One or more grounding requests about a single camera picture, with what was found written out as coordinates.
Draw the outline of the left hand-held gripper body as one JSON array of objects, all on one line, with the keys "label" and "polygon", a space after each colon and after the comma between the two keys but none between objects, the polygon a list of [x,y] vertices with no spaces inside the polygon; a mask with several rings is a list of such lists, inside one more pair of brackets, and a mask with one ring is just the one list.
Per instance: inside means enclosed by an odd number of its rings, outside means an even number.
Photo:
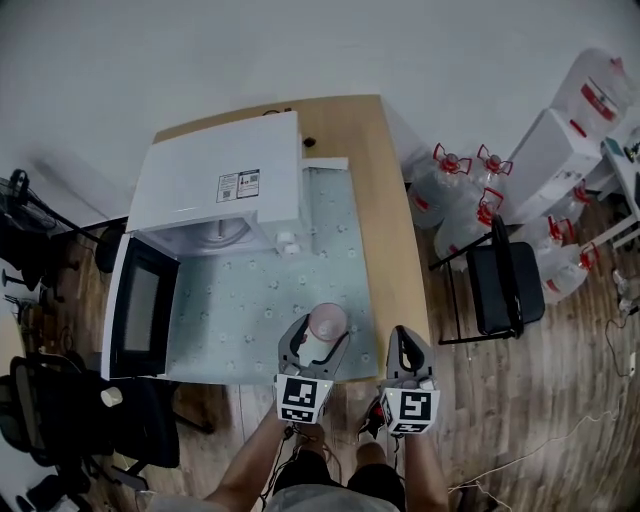
[{"label": "left hand-held gripper body", "polygon": [[278,418],[299,424],[316,424],[334,382],[319,379],[309,368],[287,364],[275,379]]}]

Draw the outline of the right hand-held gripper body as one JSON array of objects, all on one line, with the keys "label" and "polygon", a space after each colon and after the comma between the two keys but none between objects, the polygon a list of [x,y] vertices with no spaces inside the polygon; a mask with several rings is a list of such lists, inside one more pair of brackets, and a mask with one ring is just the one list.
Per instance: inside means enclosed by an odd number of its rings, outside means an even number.
[{"label": "right hand-held gripper body", "polygon": [[436,421],[440,395],[432,368],[420,372],[388,370],[380,403],[389,433],[404,436],[426,432]]}]

